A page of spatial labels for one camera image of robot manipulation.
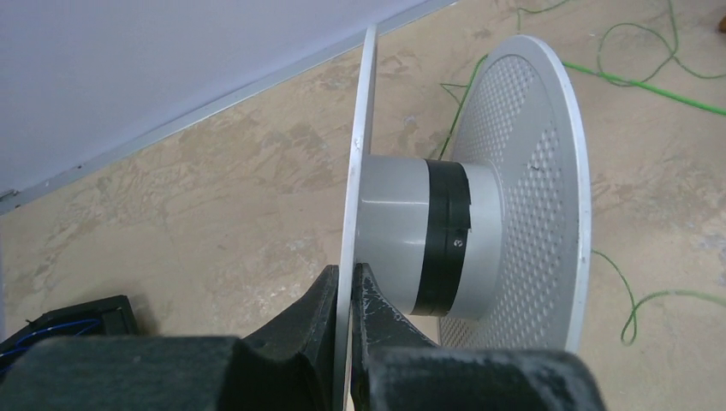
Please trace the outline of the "white perforated spool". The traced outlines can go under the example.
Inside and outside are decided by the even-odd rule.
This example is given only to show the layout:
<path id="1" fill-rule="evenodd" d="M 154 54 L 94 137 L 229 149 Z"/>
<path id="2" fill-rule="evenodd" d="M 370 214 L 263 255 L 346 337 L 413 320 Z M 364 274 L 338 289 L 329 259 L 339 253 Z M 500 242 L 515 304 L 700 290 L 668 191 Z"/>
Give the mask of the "white perforated spool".
<path id="1" fill-rule="evenodd" d="M 541 39 L 505 39 L 475 67 L 446 159 L 371 152 L 378 28 L 362 48 L 342 226 L 332 407 L 348 406 L 354 270 L 404 316 L 462 348 L 574 353 L 586 309 L 592 201 L 567 70 Z"/>

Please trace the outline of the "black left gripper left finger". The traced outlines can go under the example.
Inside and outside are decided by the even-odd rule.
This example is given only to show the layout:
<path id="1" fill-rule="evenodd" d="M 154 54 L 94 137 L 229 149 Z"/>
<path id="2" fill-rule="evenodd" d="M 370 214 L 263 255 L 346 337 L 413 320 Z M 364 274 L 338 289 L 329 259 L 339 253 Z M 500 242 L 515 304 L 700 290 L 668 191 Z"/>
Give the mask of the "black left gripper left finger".
<path id="1" fill-rule="evenodd" d="M 239 337 L 53 337 L 1 386 L 4 410 L 329 410 L 338 269 Z"/>

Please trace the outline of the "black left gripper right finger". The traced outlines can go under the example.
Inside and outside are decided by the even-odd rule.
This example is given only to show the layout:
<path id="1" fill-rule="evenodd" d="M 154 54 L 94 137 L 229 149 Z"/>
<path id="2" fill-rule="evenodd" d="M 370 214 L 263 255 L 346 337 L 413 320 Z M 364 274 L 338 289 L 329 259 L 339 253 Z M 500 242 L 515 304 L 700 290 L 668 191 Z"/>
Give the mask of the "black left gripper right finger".
<path id="1" fill-rule="evenodd" d="M 354 268 L 350 394 L 357 410 L 603 410 L 583 361 L 549 349 L 435 344 Z"/>

